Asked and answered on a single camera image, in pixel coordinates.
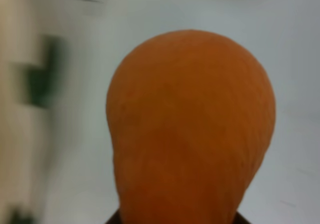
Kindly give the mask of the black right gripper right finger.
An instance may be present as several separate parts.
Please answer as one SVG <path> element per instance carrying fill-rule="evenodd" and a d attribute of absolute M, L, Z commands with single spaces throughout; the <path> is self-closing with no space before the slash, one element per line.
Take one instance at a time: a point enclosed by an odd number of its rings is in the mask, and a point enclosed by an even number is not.
<path fill-rule="evenodd" d="M 251 224 L 251 223 L 239 212 L 237 212 L 234 216 L 232 224 Z"/>

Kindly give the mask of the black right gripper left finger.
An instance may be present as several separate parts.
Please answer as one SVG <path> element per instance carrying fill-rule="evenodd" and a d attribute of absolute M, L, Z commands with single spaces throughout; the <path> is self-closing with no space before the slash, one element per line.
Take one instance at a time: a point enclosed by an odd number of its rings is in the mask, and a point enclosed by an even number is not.
<path fill-rule="evenodd" d="M 121 216 L 119 210 L 117 210 L 105 224 L 122 224 Z"/>

